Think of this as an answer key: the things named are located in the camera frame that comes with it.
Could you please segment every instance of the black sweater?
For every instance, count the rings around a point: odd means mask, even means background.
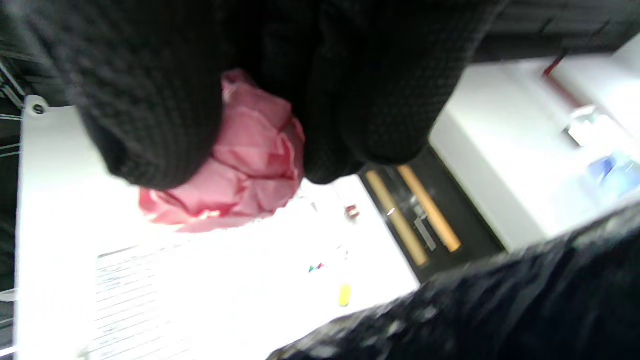
[[[208,156],[235,67],[294,104],[311,181],[412,159],[502,0],[5,2],[109,171],[164,190]]]

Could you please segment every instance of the shiny black fabric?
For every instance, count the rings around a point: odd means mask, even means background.
[[[503,0],[5,0],[109,171],[165,190],[200,168],[220,72],[290,100],[315,183],[411,160]]]
[[[436,275],[269,360],[637,359],[640,206]]]

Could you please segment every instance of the yellow object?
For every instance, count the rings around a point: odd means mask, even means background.
[[[351,285],[343,284],[340,288],[340,306],[346,307],[351,302]]]
[[[438,209],[438,206],[433,202],[433,199],[429,196],[424,185],[422,185],[420,180],[418,180],[413,169],[407,165],[402,165],[398,167],[398,171],[413,194],[418,198],[420,205],[422,205],[424,211],[427,213],[427,219],[438,233],[440,239],[449,252],[458,250],[462,245],[460,243],[460,239],[458,239],[456,233],[453,232],[453,229],[451,229],[451,226],[445,219],[444,215],[440,212],[440,209]]]
[[[388,213],[391,224],[393,224],[400,235],[400,239],[402,239],[404,246],[409,251],[409,254],[411,254],[413,262],[418,266],[426,265],[427,262],[429,262],[427,252],[422,247],[422,244],[415,235],[415,232],[411,229],[411,225],[409,225],[407,219],[402,215],[402,211],[396,211],[398,205],[385,186],[380,175],[378,175],[377,172],[370,170],[367,171],[365,176],[371,185],[373,192],[376,193],[378,200],[380,200],[380,204],[382,204],[383,208]]]

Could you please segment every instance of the red object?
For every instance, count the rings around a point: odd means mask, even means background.
[[[243,71],[222,76],[218,140],[198,173],[178,188],[140,190],[140,208],[156,224],[202,233],[273,215],[300,187],[305,137],[291,104],[258,89]]]
[[[569,90],[567,90],[560,82],[553,77],[552,72],[560,65],[562,60],[564,59],[564,55],[558,56],[554,62],[549,65],[542,73],[542,77],[547,80],[547,83],[554,88],[554,90],[562,96],[562,98],[573,108],[581,108],[586,104],[583,104],[579,101]]]
[[[359,212],[358,208],[355,205],[347,206],[346,213],[347,213],[347,217],[350,220],[353,220],[353,219],[357,218],[358,216],[360,216],[360,212]]]

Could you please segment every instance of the blue object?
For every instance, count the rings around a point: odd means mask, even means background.
[[[615,152],[594,161],[589,165],[588,173],[605,195],[613,199],[640,188],[640,164],[621,153]]]

